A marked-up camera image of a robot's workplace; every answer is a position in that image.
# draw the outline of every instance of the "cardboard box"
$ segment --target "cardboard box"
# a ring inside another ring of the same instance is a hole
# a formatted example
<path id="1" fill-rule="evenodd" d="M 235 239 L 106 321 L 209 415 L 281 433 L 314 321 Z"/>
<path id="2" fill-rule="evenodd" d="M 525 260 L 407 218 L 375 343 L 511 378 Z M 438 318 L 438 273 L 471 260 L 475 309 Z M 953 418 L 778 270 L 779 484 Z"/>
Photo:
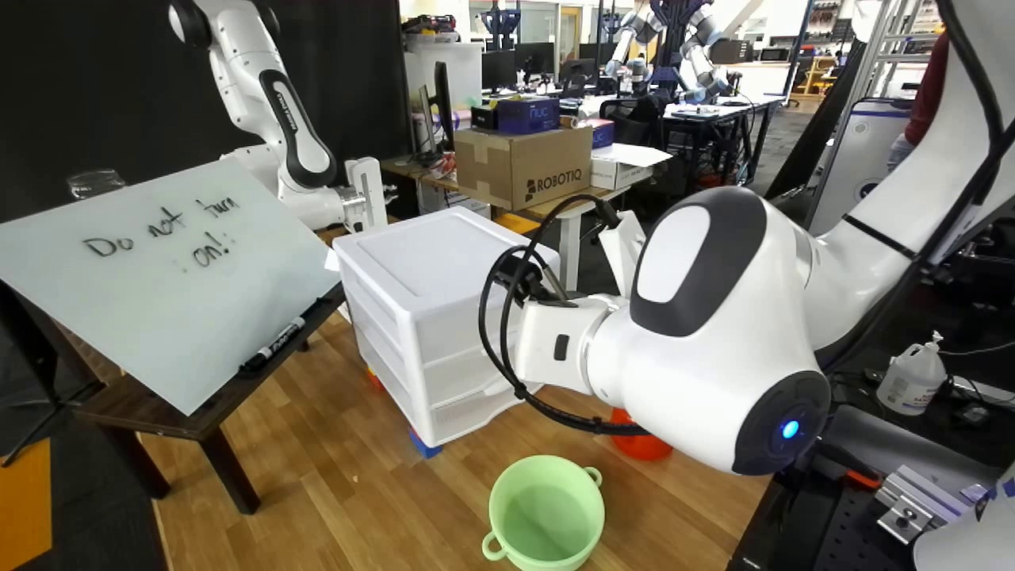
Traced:
<path id="1" fill-rule="evenodd" d="M 471 107 L 471 128 L 523 138 L 544 134 L 561 128 L 561 111 L 555 98 L 525 98 L 525 101 L 494 101 L 487 107 Z"/>
<path id="2" fill-rule="evenodd" d="M 457 183 L 498 207 L 525 211 L 570 197 L 592 177 L 592 129 L 550 129 L 498 138 L 482 129 L 457 134 Z"/>

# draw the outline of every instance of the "black cable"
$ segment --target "black cable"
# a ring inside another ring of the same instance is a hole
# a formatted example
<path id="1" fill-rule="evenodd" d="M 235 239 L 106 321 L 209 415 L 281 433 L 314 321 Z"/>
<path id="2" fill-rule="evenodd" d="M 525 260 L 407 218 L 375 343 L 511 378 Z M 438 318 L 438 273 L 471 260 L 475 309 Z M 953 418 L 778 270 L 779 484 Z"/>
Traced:
<path id="1" fill-rule="evenodd" d="M 980 107 L 987 117 L 990 147 L 995 147 L 1002 140 L 1002 107 L 995 101 L 992 82 L 977 58 L 971 34 L 962 26 L 953 0 L 940 0 L 940 16 L 942 16 L 948 42 L 954 45 L 959 60 L 964 64 L 964 71 L 977 90 L 977 98 L 980 98 Z"/>
<path id="2" fill-rule="evenodd" d="M 930 243 L 922 246 L 921 252 L 921 265 L 927 265 L 927 258 L 931 252 L 942 247 L 942 243 L 948 239 L 948 233 L 954 229 L 959 216 L 967 211 L 967 207 L 980 207 L 998 175 L 998 165 L 1004 158 L 1004 150 L 1012 147 L 1012 128 L 1002 129 L 1002 111 L 998 111 L 998 101 L 995 101 L 995 90 L 977 58 L 977 49 L 974 42 L 967 37 L 959 13 L 954 13 L 954 4 L 953 0 L 940 0 L 940 16 L 946 23 L 946 34 L 959 53 L 959 60 L 964 64 L 971 82 L 974 82 L 974 94 L 980 98 L 980 107 L 982 107 L 982 121 L 987 121 L 987 134 L 990 134 L 990 152 L 987 158 L 980 163 L 980 168 L 974 171 L 974 177 L 967 180 L 967 187 L 959 195 L 954 207 L 946 213 L 946 218 L 940 223 L 940 229 L 930 234 Z"/>
<path id="3" fill-rule="evenodd" d="M 859 218 L 853 218 L 853 216 L 844 216 L 844 223 L 853 227 L 853 229 L 859 229 L 863 234 L 881 243 L 885 247 L 892 247 L 895 253 L 902 253 L 902 258 L 908 258 L 908 260 L 916 258 L 911 247 L 897 246 L 892 234 L 885 234 L 885 233 L 880 233 L 880 229 L 871 229 L 871 227 L 865 227 L 865 223 L 859 223 Z"/>
<path id="4" fill-rule="evenodd" d="M 971 382 L 971 378 L 962 378 L 962 382 L 974 391 L 974 401 L 977 401 L 977 402 L 990 408 L 990 411 L 998 411 L 998 413 L 1004 413 L 1004 415 L 1015 415 L 1015 411 L 1012 411 L 1015 401 L 987 401 L 977 382 Z M 946 385 L 948 385 L 954 395 L 967 395 L 967 391 L 962 391 L 962 389 L 954 385 L 954 374 L 948 374 Z"/>
<path id="5" fill-rule="evenodd" d="M 552 277 L 550 265 L 536 253 L 536 246 L 539 246 L 539 239 L 544 234 L 550 223 L 559 218 L 559 213 L 563 213 L 570 205 L 579 205 L 579 200 L 591 200 L 605 227 L 612 227 L 612 229 L 617 227 L 617 216 L 608 211 L 608 205 L 602 205 L 602 200 L 595 200 L 595 197 L 591 197 L 591 195 L 569 197 L 569 200 L 561 200 L 555 211 L 550 211 L 550 216 L 544 216 L 544 218 L 539 223 L 539 229 L 533 233 L 529 246 L 525 246 L 525 247 L 506 247 L 506 252 L 494 260 L 491 273 L 484 277 L 482 292 L 480 292 L 480 343 L 482 343 L 484 357 L 491 358 L 491 365 L 494 365 L 494 369 L 504 374 L 504 382 L 515 389 L 515 397 L 516 397 L 516 401 L 525 401 L 525 402 L 529 402 L 533 411 L 539 411 L 544 418 L 552 418 L 552 422 L 559 422 L 559 427 L 569 427 L 569 430 L 577 430 L 577 433 L 592 433 L 592 434 L 644 434 L 641 427 L 612 427 L 612 422 L 602 422 L 602 418 L 595 418 L 595 415 L 592 415 L 592 418 L 582 418 L 582 415 L 563 413 L 563 411 L 559 411 L 559 408 L 539 401 L 539 397 L 533 397 L 529 389 L 516 378 L 516 371 L 515 371 L 515 365 L 511 365 L 506 327 L 511 327 L 515 295 L 521 292 L 521 280 L 523 280 L 529 260 L 536 260 L 536 265 Z M 498 340 L 498 354 L 494 354 L 494 347 L 491 347 L 491 340 L 487 340 L 487 331 L 484 331 L 487 292 L 491 292 L 491 283 L 494 283 L 498 270 L 501 270 L 516 252 L 523 252 L 523 258 L 521 258 L 521 265 L 515 268 L 511 280 L 504 283 L 506 300 L 504 300 L 504 309 L 501 309 L 501 327 L 498 327 L 501 340 Z"/>
<path id="6" fill-rule="evenodd" d="M 992 357 L 992 354 L 1004 354 L 1004 350 L 1015 350 L 1015 340 L 998 343 L 998 347 L 977 347 L 977 350 L 940 350 L 940 357 L 971 358 L 971 357 Z"/>

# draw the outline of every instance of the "wooden floor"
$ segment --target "wooden floor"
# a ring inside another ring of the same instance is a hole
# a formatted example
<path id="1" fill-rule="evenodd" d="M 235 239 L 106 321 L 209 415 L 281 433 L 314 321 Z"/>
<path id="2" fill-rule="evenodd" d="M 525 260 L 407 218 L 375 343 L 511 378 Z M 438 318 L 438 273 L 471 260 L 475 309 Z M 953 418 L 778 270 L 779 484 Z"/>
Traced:
<path id="1" fill-rule="evenodd" d="M 602 408 L 552 395 L 555 402 Z M 170 496 L 154 502 L 170 571 L 224 568 L 498 568 L 480 552 L 484 497 L 525 453 L 559 453 L 605 477 L 605 532 L 588 568 L 726 568 L 768 481 L 686 458 L 628 459 L 608 437 L 515 408 L 438 458 L 412 450 L 401 411 L 362 382 L 355 336 L 333 318 L 314 350 L 224 427 L 263 509 L 239 515 L 198 445 L 145 437 Z"/>
<path id="2" fill-rule="evenodd" d="M 0 466 L 0 568 L 19 568 L 53 545 L 50 442 Z"/>

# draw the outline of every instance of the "white container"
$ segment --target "white container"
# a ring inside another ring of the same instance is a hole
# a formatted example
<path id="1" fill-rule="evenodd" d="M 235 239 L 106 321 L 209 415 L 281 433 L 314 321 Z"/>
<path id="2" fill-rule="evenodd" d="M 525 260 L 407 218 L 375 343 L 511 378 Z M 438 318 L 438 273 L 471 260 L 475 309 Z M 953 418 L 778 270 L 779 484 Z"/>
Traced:
<path id="1" fill-rule="evenodd" d="M 621 195 L 653 177 L 653 168 L 668 163 L 668 152 L 660 152 L 651 147 L 612 144 L 605 150 L 592 150 L 591 158 L 592 158 L 592 187 Z"/>
<path id="2" fill-rule="evenodd" d="M 880 402 L 902 415 L 922 415 L 930 401 L 948 382 L 948 371 L 940 358 L 940 336 L 922 347 L 911 347 L 888 363 L 888 371 L 880 385 Z"/>
<path id="3" fill-rule="evenodd" d="M 521 402 L 480 347 L 482 283 L 515 246 L 525 243 L 463 207 L 333 243 L 358 354 L 428 449 Z M 501 305 L 494 286 L 491 340 Z"/>

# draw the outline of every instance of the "shelf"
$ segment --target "shelf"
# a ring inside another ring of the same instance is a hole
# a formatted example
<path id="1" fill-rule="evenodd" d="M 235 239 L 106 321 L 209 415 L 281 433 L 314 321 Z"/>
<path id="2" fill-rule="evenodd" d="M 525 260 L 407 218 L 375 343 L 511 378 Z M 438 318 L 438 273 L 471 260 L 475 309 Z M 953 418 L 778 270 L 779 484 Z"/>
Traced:
<path id="1" fill-rule="evenodd" d="M 835 34 L 805 34 L 801 45 L 850 45 L 850 42 L 835 37 Z"/>
<path id="2" fill-rule="evenodd" d="M 888 53 L 885 60 L 888 64 L 927 64 L 930 53 Z"/>

